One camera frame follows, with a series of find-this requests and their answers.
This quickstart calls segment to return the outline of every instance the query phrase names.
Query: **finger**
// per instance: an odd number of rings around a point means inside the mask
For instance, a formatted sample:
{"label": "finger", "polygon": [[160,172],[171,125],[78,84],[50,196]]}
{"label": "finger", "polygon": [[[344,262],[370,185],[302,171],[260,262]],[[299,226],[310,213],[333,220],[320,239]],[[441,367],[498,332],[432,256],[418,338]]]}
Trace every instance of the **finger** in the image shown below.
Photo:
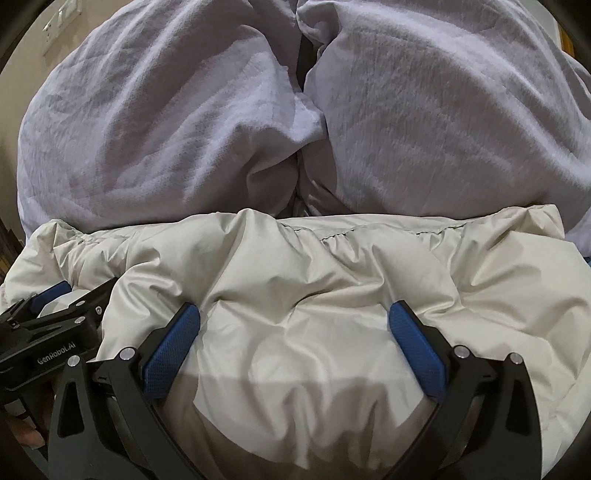
{"label": "finger", "polygon": [[45,440],[43,440],[41,434],[27,422],[10,415],[5,415],[5,419],[8,428],[21,445],[27,445],[31,448],[39,448],[45,445]]}

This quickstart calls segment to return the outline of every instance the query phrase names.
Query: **human hand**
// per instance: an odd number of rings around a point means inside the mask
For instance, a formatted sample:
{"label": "human hand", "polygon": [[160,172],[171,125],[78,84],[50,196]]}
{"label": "human hand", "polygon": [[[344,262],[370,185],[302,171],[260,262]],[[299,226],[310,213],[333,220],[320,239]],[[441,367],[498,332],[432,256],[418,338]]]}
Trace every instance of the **human hand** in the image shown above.
{"label": "human hand", "polygon": [[[49,429],[51,423],[51,412],[53,410],[53,389],[50,384],[42,387],[42,392],[39,397],[39,405],[37,410],[41,413],[41,418],[46,429]],[[13,417],[8,413],[4,413],[4,420],[8,428],[21,445],[29,446],[37,449],[45,445],[45,440],[41,433],[35,428],[31,427],[26,421]]]}

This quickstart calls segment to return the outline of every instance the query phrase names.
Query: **light switch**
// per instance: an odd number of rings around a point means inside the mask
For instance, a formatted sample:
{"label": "light switch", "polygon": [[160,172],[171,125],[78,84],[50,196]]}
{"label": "light switch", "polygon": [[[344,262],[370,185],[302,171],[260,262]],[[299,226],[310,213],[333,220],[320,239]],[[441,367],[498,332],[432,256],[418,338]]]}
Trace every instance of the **light switch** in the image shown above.
{"label": "light switch", "polygon": [[45,40],[43,54],[47,53],[49,47],[53,45],[56,38],[66,29],[72,21],[82,13],[83,0],[66,0],[55,15],[43,27],[43,37]]}

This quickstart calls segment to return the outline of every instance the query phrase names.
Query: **blue gripper pad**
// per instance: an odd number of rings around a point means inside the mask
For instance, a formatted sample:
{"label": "blue gripper pad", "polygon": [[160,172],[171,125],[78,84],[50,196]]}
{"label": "blue gripper pad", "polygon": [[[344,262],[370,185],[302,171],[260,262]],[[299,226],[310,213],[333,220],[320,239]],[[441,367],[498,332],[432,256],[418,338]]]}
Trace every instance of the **blue gripper pad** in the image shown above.
{"label": "blue gripper pad", "polygon": [[399,301],[390,307],[388,325],[425,395],[441,403],[447,391],[445,365]]}
{"label": "blue gripper pad", "polygon": [[29,311],[33,315],[39,315],[45,305],[71,291],[72,287],[70,287],[70,284],[66,280],[59,282],[57,285],[53,285],[46,291],[42,291],[40,294],[35,295],[31,299]]}
{"label": "blue gripper pad", "polygon": [[144,397],[165,398],[201,328],[195,305],[185,304],[170,321],[167,332],[142,370]]}

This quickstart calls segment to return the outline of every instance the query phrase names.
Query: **white down jacket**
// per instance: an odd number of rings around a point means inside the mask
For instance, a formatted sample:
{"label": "white down jacket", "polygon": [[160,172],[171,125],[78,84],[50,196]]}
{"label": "white down jacket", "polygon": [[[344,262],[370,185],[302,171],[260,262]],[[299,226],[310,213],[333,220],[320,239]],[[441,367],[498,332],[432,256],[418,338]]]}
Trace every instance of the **white down jacket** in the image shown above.
{"label": "white down jacket", "polygon": [[10,270],[0,310],[64,279],[68,304],[120,277],[107,359],[190,301],[202,329],[163,415],[208,478],[377,480],[433,408],[387,328],[404,299],[452,345],[523,355],[547,472],[591,407],[591,269],[563,238],[554,206],[463,221],[243,210],[91,235],[56,220]]}

